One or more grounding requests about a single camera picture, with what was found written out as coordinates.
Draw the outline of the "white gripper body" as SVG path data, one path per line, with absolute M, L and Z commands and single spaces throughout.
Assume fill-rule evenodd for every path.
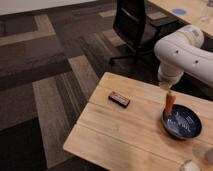
M 183 72 L 178 70 L 177 68 L 168 66 L 168 65 L 160 65 L 158 69 L 158 80 L 161 82 L 166 82 L 170 85 L 177 84 L 181 77 L 183 76 Z

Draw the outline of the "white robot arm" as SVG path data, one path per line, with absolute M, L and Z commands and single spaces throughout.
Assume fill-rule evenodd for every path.
M 213 52 L 203 50 L 204 33 L 186 25 L 158 40 L 154 46 L 159 59 L 158 80 L 169 86 L 177 84 L 184 73 L 213 87 Z

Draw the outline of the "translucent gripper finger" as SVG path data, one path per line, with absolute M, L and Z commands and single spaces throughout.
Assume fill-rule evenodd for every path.
M 159 87 L 167 92 L 171 92 L 171 85 L 167 83 L 159 83 Z

